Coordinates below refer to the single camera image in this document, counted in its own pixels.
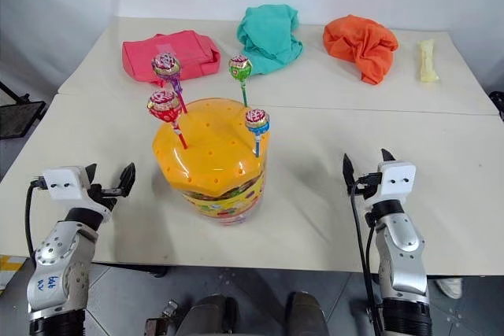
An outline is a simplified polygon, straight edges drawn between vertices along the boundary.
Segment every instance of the gray tiled floor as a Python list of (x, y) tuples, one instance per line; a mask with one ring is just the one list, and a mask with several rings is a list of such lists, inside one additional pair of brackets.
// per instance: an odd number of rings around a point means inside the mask
[[(14, 276), (0, 297), (2, 334), (25, 335), (26, 285), (29, 264)], [(139, 336), (145, 321), (158, 316), (168, 299), (194, 303), (215, 293), (239, 302), (238, 331), (282, 335), (284, 306), (291, 291), (304, 290), (321, 303), (333, 336), (371, 336), (364, 313), (365, 288), (362, 276), (344, 272), (279, 271), (233, 268), (170, 268), (162, 278), (146, 272), (93, 264), (87, 306), (87, 336)], [(503, 277), (469, 277), (459, 301), (444, 297), (429, 283), (435, 336), (497, 336), (504, 334)]]

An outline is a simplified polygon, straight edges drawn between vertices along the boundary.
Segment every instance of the dark pants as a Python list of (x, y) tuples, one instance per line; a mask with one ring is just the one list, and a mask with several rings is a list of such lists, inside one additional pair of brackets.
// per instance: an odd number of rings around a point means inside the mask
[[(226, 311), (228, 298), (213, 295), (203, 298), (194, 305), (184, 318), (176, 336), (190, 334), (222, 334), (228, 331)], [(294, 293), (287, 303), (287, 336), (329, 336), (328, 328), (315, 297), (306, 293)]]

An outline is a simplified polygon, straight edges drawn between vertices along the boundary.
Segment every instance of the teal cloth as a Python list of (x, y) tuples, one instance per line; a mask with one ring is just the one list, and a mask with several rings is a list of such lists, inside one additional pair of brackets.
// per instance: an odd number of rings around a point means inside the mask
[(292, 35), (298, 25), (298, 11), (285, 4), (246, 9), (236, 37), (252, 62), (251, 75), (278, 70), (299, 57), (302, 43)]

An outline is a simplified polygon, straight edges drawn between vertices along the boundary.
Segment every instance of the robotic hand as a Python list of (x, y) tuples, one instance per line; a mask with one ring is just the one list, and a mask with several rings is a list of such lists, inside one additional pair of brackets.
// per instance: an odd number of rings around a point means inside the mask
[(33, 188), (49, 190), (68, 214), (56, 223), (39, 248), (32, 252), (29, 223), (27, 240), (35, 273), (28, 284), (30, 335), (84, 335), (89, 267), (95, 255), (97, 230), (111, 217), (116, 197), (127, 197), (135, 182), (135, 165), (127, 166), (117, 188), (103, 190), (91, 184), (96, 164), (49, 169), (31, 183), (27, 217)]
[[(349, 157), (345, 154), (343, 158), (343, 176), (354, 210), (375, 334), (430, 336), (432, 321), (427, 275), (421, 261), (425, 240), (402, 209), (406, 196), (413, 189), (416, 168), (411, 163), (396, 161), (386, 150), (381, 151), (384, 161), (378, 164), (378, 172), (362, 176), (357, 181)], [(365, 220), (370, 228), (365, 258), (355, 207), (356, 195), (365, 199)], [(369, 247), (375, 230), (380, 254), (381, 305), (375, 304), (369, 270)]]

